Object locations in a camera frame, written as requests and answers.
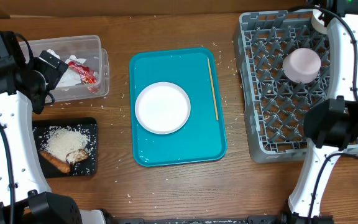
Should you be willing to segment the white napkin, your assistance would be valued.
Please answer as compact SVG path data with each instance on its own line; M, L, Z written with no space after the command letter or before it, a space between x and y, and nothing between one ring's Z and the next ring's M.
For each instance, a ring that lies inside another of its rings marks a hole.
M65 60L65 63L68 64L69 62L77 62L79 64L84 65L86 62L85 58L76 58L75 55L71 55L69 59ZM75 86L81 84L81 76L78 72L74 71L71 68L68 68L67 71L61 77L57 87L66 87L66 86Z
M59 55L57 55L57 54L55 53L55 51L54 51L54 50L52 50L52 49L48 49L48 50L47 50L47 52L48 52L48 53L50 53L51 55L53 55L54 57L56 57L56 58L60 59L60 56L59 56Z

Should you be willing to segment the red snack wrapper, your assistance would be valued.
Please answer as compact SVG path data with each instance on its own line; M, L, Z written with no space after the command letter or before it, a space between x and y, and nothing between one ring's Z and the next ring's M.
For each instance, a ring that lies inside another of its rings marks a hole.
M98 72L77 62L69 62L68 68L71 68L80 74L82 80L81 84L91 85L88 87L88 90L91 93L96 93L97 91L99 91L100 89L99 86L97 85L93 86L93 84L96 84L98 82L98 76L99 76Z

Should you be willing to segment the brown food chunk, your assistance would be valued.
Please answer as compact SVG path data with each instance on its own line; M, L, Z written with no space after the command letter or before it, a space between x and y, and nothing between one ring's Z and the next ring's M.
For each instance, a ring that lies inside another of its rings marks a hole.
M88 153L84 149L71 151L66 156L66 162L73 165L88 158Z

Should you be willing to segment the orange carrot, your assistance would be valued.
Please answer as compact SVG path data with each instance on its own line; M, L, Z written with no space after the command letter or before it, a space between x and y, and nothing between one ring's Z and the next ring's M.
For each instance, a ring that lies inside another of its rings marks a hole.
M44 159L49 161L52 165L54 165L60 172L62 172L64 174L68 174L71 171L69 164L61 161L60 159L54 157L53 155L51 155L45 151L40 151L40 155Z

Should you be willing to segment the large white plate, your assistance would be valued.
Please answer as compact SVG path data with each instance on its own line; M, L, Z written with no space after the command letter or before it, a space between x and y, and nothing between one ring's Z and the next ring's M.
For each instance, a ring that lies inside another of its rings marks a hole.
M145 87L135 101L139 124L154 134L178 131L188 121L190 113L190 98L180 86L170 82Z

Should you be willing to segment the wooden chopstick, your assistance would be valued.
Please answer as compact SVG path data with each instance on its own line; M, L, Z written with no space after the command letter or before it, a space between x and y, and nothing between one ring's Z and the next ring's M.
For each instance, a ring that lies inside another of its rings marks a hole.
M217 107L217 103L216 103L216 95L215 95L215 91L214 91L213 74L212 74L209 57L207 57L207 63L208 63L209 79L210 79L210 83L211 83L211 92L212 92L212 96L213 96L215 117L216 117L216 121L219 121L218 107Z

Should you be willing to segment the small white bowl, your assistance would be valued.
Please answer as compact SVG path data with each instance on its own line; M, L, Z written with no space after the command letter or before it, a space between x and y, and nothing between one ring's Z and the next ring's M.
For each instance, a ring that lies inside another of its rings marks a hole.
M321 59L315 51L299 48L285 57L282 68L291 81L310 83L318 76Z

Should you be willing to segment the pale green bowl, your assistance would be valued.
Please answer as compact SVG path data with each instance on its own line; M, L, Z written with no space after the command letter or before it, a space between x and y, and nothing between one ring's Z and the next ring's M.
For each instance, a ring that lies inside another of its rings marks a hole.
M313 9L312 14L311 25L313 28L321 34L327 34L327 28L323 21L324 14L317 9Z

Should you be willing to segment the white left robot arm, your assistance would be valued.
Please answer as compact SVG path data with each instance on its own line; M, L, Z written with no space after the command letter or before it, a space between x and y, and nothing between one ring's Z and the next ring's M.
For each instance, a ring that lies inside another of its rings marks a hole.
M24 55L22 36L0 31L0 223L112 223L103 209L82 210L52 193L32 132L68 65L48 52Z

